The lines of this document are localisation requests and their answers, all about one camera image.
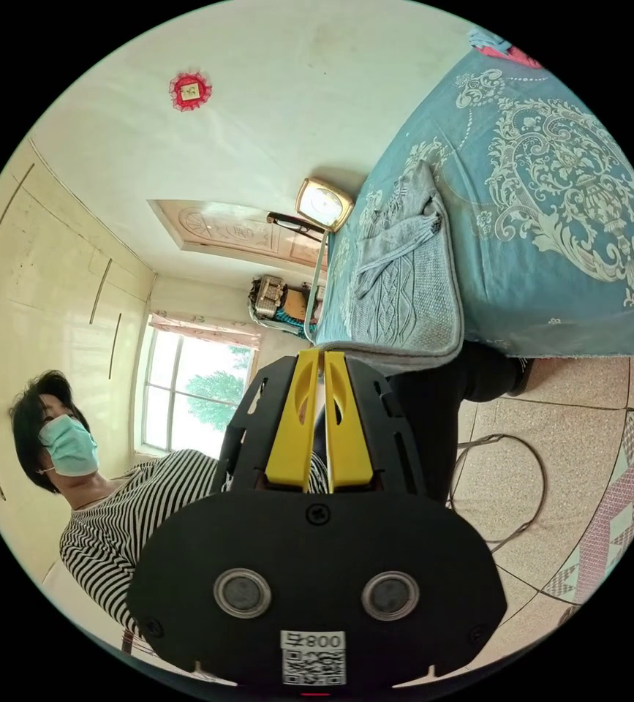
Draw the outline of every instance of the ear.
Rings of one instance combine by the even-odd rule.
[[[39,463],[41,463],[42,470],[49,470],[53,468],[53,461],[51,460],[51,454],[45,449],[41,449],[39,454]]]

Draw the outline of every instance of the sticker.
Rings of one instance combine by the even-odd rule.
[[[346,633],[281,631],[282,681],[286,685],[345,685]]]
[[[196,110],[212,95],[209,78],[198,71],[178,73],[171,81],[168,91],[173,107],[181,112]]]

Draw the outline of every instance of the black pants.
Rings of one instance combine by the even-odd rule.
[[[453,480],[458,446],[458,411],[463,400],[490,402],[519,380],[518,361],[482,344],[464,342],[446,366],[388,378],[407,420],[429,497],[445,504]],[[326,462],[324,412],[314,429],[314,452]]]

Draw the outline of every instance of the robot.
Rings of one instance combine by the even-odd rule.
[[[310,494],[320,378],[328,494]],[[282,358],[244,395],[211,494],[149,539],[129,611],[162,659],[264,698],[458,670],[507,601],[489,546],[422,470],[381,374],[339,352]]]

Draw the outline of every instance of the bed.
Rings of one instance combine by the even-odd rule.
[[[633,169],[551,73],[476,50],[409,117],[330,236],[316,343],[361,341],[358,238],[420,160],[448,213],[465,339],[511,356],[634,355]]]

